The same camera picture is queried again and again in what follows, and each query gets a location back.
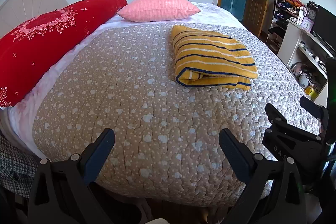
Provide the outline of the yellow container on shelf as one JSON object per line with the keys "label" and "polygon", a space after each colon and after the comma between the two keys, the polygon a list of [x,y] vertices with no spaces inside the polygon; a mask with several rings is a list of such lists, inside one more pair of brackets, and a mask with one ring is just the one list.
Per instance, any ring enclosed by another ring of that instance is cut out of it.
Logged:
{"label": "yellow container on shelf", "polygon": [[306,95],[310,97],[312,101],[314,101],[318,96],[318,92],[315,90],[313,85],[309,85],[308,87],[304,89],[304,91]]}

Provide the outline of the white bed sheet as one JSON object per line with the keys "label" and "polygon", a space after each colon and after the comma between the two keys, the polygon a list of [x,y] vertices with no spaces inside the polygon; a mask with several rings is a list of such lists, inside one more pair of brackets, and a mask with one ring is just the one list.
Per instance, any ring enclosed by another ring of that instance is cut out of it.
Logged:
{"label": "white bed sheet", "polygon": [[[209,3],[194,4],[201,12],[186,19],[168,20],[167,23],[202,23],[246,29],[236,17],[223,8]],[[33,123],[38,108],[54,86],[60,74],[84,47],[104,31],[111,28],[124,28],[141,24],[141,22],[130,22],[115,15],[67,52],[56,64],[46,71],[32,91],[21,102],[17,103],[14,107],[1,108],[1,132],[5,138],[23,152],[35,155],[40,159],[45,158],[45,154],[34,143]]]}

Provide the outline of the yellow striped knit sweater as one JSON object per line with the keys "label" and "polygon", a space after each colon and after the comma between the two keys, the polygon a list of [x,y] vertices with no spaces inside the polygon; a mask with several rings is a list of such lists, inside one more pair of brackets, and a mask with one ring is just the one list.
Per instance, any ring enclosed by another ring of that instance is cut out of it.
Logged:
{"label": "yellow striped knit sweater", "polygon": [[173,26],[175,80],[187,88],[224,86],[250,90],[258,77],[253,57],[244,44],[214,31]]}

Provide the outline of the beige quilted bedspread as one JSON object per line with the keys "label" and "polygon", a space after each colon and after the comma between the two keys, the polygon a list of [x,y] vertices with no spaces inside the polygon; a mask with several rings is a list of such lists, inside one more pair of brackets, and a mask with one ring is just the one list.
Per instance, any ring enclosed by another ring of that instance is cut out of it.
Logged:
{"label": "beige quilted bedspread", "polygon": [[33,140],[50,160],[82,152],[105,128],[116,143],[97,182],[112,192],[193,206],[232,205],[244,189],[222,152],[228,128],[254,153],[263,146],[271,103],[313,134],[318,120],[299,105],[303,89],[269,48],[242,28],[193,23],[228,35],[256,61],[249,91],[185,88],[175,81],[171,23],[111,28],[84,47],[58,77],[33,124]]}

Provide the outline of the cluttered clothes rack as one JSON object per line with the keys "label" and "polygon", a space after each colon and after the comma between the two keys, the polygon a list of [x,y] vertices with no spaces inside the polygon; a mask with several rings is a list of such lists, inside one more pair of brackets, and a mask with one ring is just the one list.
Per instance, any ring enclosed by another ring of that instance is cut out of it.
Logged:
{"label": "cluttered clothes rack", "polygon": [[301,0],[274,0],[272,21],[265,42],[273,53],[278,54],[289,21],[300,25],[306,12],[306,5]]}

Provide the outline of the white shelf desk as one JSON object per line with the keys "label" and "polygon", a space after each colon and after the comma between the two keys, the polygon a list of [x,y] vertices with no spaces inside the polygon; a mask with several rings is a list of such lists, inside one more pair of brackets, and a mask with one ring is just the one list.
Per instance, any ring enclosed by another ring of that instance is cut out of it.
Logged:
{"label": "white shelf desk", "polygon": [[328,57],[335,57],[335,52],[329,46],[325,46],[322,40],[307,32],[295,22],[289,19],[287,22],[285,36],[277,55],[295,75],[296,79],[299,79],[299,76],[294,72],[294,67],[299,64],[306,64],[309,67],[317,83],[317,94],[312,101],[318,105],[326,106],[328,79],[323,63],[326,62]]}

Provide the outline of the white bed headboard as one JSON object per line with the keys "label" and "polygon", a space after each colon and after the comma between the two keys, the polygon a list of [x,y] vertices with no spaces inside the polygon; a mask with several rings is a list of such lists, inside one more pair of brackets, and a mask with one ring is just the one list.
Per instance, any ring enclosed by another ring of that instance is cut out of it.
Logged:
{"label": "white bed headboard", "polygon": [[35,16],[66,6],[66,0],[6,0],[1,5],[0,36],[5,36],[16,26]]}

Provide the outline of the black monitor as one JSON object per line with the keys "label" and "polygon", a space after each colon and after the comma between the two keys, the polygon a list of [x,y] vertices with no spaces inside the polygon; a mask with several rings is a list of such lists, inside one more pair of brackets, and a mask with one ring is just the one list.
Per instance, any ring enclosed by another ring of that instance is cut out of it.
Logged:
{"label": "black monitor", "polygon": [[322,6],[318,7],[312,33],[335,51],[336,17]]}

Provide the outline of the red embroidered pillow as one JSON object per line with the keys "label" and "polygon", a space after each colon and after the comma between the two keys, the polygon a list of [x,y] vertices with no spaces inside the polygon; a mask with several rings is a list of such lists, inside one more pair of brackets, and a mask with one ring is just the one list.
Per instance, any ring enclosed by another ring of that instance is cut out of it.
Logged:
{"label": "red embroidered pillow", "polygon": [[68,51],[127,5],[82,0],[31,18],[1,38],[1,107],[15,106]]}

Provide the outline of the checkered fabric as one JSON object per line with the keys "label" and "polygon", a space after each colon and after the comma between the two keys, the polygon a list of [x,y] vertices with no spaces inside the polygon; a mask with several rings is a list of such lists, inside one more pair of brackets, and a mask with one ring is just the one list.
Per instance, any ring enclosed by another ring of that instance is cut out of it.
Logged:
{"label": "checkered fabric", "polygon": [[38,157],[29,155],[13,146],[1,136],[1,186],[29,198],[38,168]]}

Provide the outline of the small table clock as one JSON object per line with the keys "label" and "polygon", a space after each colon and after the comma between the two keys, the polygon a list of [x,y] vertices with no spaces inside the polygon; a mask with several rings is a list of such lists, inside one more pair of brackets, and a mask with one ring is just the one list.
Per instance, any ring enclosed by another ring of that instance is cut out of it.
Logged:
{"label": "small table clock", "polygon": [[310,1],[307,4],[307,13],[306,13],[306,16],[311,21],[315,21],[317,11],[318,11],[318,5],[315,2]]}

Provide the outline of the pink pillow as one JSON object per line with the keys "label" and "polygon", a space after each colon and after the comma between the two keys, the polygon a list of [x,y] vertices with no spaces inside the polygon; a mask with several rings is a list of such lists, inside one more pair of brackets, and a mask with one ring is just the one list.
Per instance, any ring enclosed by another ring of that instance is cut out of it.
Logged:
{"label": "pink pillow", "polygon": [[186,19],[201,12],[188,0],[133,0],[117,14],[131,22]]}

